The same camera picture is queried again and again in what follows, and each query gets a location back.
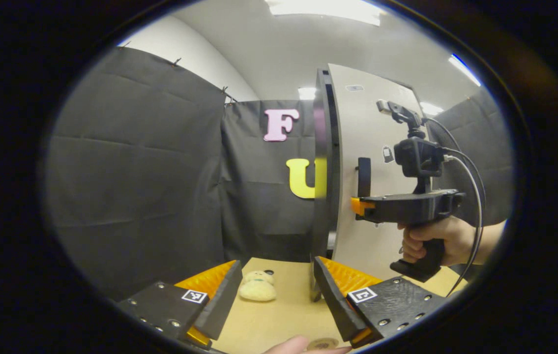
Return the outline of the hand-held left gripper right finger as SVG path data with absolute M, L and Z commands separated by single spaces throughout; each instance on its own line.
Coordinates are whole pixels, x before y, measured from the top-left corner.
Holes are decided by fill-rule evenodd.
M 400 336 L 447 300 L 402 276 L 380 280 L 322 256 L 313 258 L 313 276 L 342 340 L 352 348 Z

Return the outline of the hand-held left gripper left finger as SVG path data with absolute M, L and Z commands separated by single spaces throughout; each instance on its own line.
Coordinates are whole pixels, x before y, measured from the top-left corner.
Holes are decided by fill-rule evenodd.
M 169 341 L 209 350 L 222 333 L 242 280 L 241 261 L 229 261 L 176 284 L 157 281 L 117 306 Z

